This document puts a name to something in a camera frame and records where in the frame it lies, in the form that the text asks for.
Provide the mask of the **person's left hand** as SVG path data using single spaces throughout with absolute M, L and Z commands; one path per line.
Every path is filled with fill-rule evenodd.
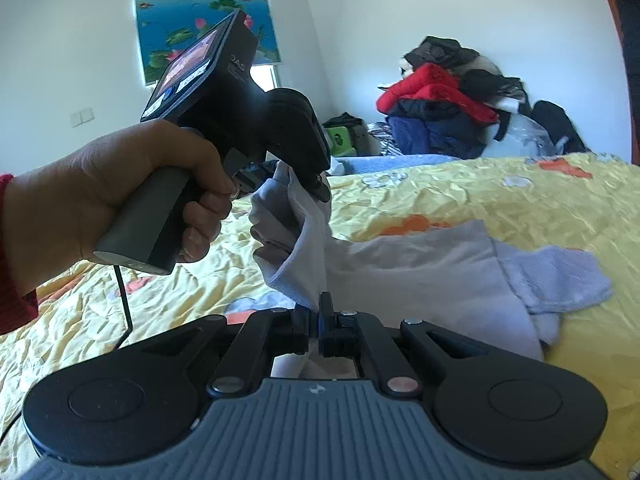
M 202 195 L 183 209 L 179 260 L 202 260 L 231 210 L 236 187 L 216 148 L 164 120 L 101 136 L 80 150 L 14 178 L 23 196 L 32 241 L 36 288 L 89 258 L 126 198 L 163 166 L 193 174 Z

